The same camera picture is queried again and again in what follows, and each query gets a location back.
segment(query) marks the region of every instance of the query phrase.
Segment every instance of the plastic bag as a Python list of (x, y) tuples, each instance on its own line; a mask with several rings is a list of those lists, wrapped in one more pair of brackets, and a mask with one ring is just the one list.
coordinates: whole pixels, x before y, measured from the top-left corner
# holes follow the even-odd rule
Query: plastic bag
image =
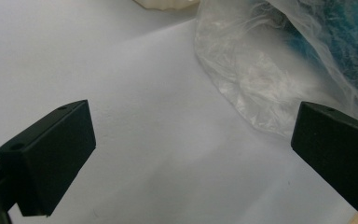
[(358, 1), (204, 0), (195, 48), (261, 131), (290, 138), (301, 101), (358, 119)]

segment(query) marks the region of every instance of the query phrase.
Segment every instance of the white surface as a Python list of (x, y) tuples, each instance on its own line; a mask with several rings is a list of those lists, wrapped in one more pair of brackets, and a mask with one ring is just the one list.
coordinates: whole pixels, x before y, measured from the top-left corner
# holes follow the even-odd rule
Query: white surface
[(253, 130), (193, 50), (195, 8), (0, 1), (0, 146), (89, 99), (97, 149), (53, 215), (14, 223), (347, 223), (354, 211)]
[(135, 0), (145, 8), (165, 10), (168, 8), (182, 9), (198, 3), (200, 0)]

